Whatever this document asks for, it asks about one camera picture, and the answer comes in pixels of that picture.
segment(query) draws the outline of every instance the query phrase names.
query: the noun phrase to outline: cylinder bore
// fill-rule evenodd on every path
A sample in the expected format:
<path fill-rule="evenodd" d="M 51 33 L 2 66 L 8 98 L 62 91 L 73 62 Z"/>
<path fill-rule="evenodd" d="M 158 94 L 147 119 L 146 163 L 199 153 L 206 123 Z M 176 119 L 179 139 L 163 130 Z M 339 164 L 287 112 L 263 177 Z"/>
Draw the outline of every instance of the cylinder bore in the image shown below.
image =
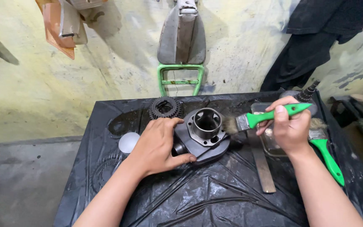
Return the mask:
<path fill-rule="evenodd" d="M 211 139 L 216 136 L 221 125 L 221 115 L 211 108 L 200 109 L 193 116 L 193 131 L 202 139 Z"/>

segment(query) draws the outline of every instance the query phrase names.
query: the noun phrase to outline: table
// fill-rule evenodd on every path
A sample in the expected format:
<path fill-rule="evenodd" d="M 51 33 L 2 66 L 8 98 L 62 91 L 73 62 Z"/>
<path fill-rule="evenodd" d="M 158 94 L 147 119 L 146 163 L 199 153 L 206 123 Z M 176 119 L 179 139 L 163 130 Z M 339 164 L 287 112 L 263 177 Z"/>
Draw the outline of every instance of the table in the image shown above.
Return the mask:
<path fill-rule="evenodd" d="M 248 112 L 254 102 L 272 102 L 279 95 L 258 92 L 175 99 L 181 102 L 183 114 L 209 107 L 228 115 Z M 313 99 L 319 107 L 316 117 L 329 125 L 330 151 L 344 175 L 343 190 L 363 217 L 363 163 L 319 94 Z M 54 226 L 73 225 L 126 158 L 118 149 L 118 141 L 127 132 L 143 132 L 153 100 L 96 102 Z M 267 157 L 277 192 L 263 194 L 250 149 L 232 141 L 225 155 L 214 163 L 201 168 L 185 164 L 144 178 L 128 203 L 121 226 L 308 226 L 288 158 Z"/>

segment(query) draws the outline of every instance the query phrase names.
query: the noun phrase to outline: bolt hole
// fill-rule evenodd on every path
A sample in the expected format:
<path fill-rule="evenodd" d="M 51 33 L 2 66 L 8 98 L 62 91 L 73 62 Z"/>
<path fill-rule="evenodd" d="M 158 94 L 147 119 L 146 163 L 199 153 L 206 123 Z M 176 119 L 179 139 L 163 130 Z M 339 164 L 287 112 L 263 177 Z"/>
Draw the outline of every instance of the bolt hole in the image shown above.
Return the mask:
<path fill-rule="evenodd" d="M 218 142 L 218 140 L 219 140 L 218 136 L 214 136 L 210 139 L 211 143 L 216 143 L 216 142 Z"/>

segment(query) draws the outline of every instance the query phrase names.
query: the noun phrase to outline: gear cluster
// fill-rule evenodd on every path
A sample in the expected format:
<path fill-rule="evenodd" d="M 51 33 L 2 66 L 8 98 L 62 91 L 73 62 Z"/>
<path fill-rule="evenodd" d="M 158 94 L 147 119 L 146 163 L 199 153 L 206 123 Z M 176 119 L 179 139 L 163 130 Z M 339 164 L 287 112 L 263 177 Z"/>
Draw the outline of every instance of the gear cluster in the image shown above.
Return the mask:
<path fill-rule="evenodd" d="M 159 117 L 180 117 L 180 103 L 171 97 L 157 98 L 149 107 L 149 116 L 152 120 Z"/>

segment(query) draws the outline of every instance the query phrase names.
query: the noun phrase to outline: plastic container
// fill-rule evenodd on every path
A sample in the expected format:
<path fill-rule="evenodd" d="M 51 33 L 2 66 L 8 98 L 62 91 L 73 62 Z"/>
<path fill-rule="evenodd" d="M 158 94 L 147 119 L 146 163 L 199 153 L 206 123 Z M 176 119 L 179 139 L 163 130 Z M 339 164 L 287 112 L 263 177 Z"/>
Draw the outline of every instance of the plastic container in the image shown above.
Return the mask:
<path fill-rule="evenodd" d="M 254 103 L 251 106 L 253 114 L 262 114 L 265 109 L 272 103 Z M 273 135 L 274 123 L 272 123 L 266 131 L 260 136 L 261 144 L 263 145 L 264 152 L 272 157 L 287 157 L 285 151 L 281 149 L 275 142 Z"/>

